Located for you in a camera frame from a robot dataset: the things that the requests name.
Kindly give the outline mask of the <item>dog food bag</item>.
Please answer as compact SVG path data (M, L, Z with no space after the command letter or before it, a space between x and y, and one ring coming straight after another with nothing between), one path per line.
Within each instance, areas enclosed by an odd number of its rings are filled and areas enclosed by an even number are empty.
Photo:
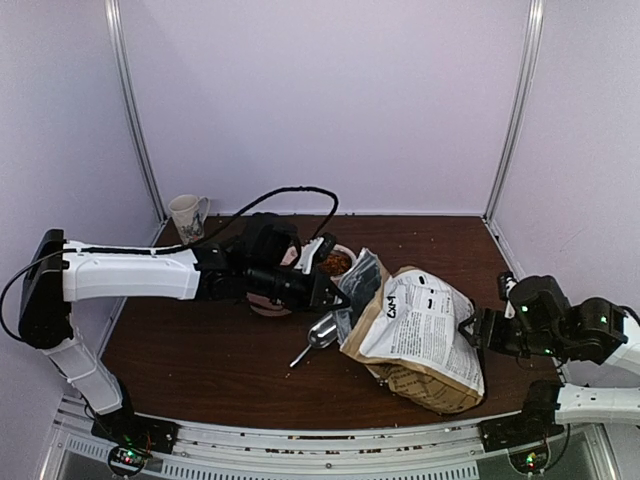
M437 414L484 401L479 355L458 331L475 312L468 297L415 266L390 273L368 249L338 286L351 301L333 315L340 350L378 382Z

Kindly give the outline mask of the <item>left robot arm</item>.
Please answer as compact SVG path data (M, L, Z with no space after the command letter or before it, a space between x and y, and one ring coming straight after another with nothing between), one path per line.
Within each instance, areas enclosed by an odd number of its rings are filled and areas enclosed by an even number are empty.
M248 294L289 311L329 312L350 299L323 272L336 244L316 232L303 245L295 225L254 214L240 234L221 243L133 248L88 245L48 231L23 271L18 337L43 351L88 401L96 418L123 444L144 433L124 385L83 343L70 320L75 302L111 297L220 301Z

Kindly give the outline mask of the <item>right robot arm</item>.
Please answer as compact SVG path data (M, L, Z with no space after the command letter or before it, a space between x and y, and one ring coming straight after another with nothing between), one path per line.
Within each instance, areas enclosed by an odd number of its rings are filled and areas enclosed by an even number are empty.
M639 316L632 308L602 297L572 305L549 275L517 280L505 272L498 285L504 310L479 308L458 326L472 347L517 359L540 356L639 372ZM526 442L555 425L636 425L639 390L536 381L513 418L513 433Z

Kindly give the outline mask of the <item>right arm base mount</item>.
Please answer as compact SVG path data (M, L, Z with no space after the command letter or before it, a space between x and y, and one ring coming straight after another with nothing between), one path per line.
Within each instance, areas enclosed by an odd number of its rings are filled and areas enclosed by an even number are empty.
M509 464L517 473L532 478L544 475L564 455L570 428L556 424L550 414L519 413L483 420L477 425L486 453L507 451ZM553 454L550 440L565 435L561 451Z

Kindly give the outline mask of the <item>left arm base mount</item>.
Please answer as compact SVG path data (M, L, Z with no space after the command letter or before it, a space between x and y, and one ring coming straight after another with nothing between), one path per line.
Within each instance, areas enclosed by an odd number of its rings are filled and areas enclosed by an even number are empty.
M171 454L177 439L175 422L145 417L135 412L126 388L121 386L119 409L99 414L84 395L85 414L93 421L91 434L114 443L106 464L117 479L131 479L151 464L157 453Z

